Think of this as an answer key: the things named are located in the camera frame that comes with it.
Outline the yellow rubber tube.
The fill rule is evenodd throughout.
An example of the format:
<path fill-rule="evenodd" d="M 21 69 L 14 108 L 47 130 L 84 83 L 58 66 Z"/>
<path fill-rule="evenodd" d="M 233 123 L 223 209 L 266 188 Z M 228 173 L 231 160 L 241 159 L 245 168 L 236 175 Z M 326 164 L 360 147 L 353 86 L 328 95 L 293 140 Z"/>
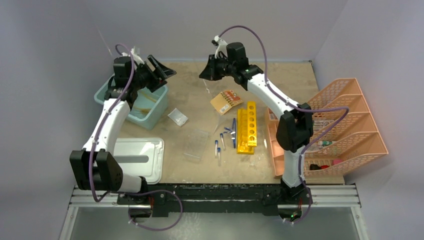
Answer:
<path fill-rule="evenodd" d="M 150 95 L 148 95 L 145 92 L 139 91 L 139 93 L 146 99 L 149 100 L 150 102 L 156 103 L 158 100 L 156 98 L 151 97 Z"/>

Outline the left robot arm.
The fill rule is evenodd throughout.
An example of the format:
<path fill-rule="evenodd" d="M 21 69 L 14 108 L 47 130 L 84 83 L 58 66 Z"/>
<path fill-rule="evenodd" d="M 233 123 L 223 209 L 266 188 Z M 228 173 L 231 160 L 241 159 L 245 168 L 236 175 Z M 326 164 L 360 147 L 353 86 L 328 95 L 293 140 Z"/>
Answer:
<path fill-rule="evenodd" d="M 103 109 L 91 136 L 80 150 L 70 153 L 69 161 L 81 190 L 124 192 L 138 205 L 146 203 L 149 191 L 143 176 L 123 171 L 114 157 L 121 127 L 138 98 L 147 89 L 154 93 L 176 75 L 152 55 L 150 64 L 134 56 L 119 56 L 113 61 L 113 74 L 105 83 Z"/>

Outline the brown test tube brush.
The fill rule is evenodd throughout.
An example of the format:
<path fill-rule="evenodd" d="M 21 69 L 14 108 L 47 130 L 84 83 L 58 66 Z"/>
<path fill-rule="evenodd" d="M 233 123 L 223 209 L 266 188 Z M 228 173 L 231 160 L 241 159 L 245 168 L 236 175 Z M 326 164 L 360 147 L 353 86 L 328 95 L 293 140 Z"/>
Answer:
<path fill-rule="evenodd" d="M 141 108 L 141 107 L 135 107 L 135 109 L 140 115 L 144 117 L 150 114 L 150 112 L 153 110 L 152 108 Z"/>

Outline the clear glass tube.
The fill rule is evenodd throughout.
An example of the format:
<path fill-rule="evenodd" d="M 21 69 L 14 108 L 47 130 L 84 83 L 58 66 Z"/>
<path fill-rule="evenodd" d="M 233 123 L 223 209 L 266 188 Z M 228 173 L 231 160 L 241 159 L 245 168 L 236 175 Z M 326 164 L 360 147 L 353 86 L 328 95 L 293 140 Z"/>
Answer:
<path fill-rule="evenodd" d="M 210 88 L 208 87 L 208 85 L 207 85 L 207 81 L 206 80 L 202 80 L 203 81 L 203 84 L 204 84 L 204 86 L 205 86 L 205 90 L 206 90 L 206 92 L 210 95 L 211 94 L 211 92 L 210 92 Z"/>

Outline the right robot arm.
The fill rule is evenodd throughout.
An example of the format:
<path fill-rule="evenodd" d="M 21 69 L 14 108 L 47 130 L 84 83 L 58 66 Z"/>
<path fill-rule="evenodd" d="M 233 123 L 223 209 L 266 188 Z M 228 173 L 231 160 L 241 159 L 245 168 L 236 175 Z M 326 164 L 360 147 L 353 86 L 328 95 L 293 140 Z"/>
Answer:
<path fill-rule="evenodd" d="M 215 53 L 209 55 L 199 77 L 208 81 L 232 77 L 235 83 L 257 96 L 279 118 L 276 141 L 284 150 L 280 196 L 284 202 L 294 203 L 306 188 L 303 167 L 306 147 L 313 135 L 311 107 L 307 103 L 292 101 L 276 88 L 264 70 L 250 64 L 242 43 L 212 40 L 212 44 L 216 47 Z"/>

